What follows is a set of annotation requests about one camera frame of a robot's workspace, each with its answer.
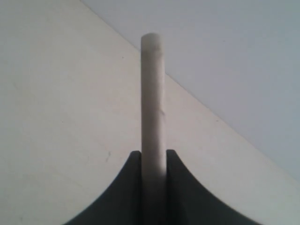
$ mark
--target ceiling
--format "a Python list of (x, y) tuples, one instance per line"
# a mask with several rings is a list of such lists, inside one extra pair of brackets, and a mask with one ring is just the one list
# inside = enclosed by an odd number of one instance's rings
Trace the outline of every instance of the ceiling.
[(82, 1), (136, 48), (162, 34), (167, 74), (300, 180), (300, 1)]

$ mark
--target white cylindrical rod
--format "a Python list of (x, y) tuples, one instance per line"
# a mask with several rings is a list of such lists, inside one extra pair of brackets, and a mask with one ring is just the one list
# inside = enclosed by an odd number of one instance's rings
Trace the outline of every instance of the white cylindrical rod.
[(165, 222), (164, 84), (162, 39), (158, 34), (149, 33), (141, 40), (142, 204), (145, 225)]

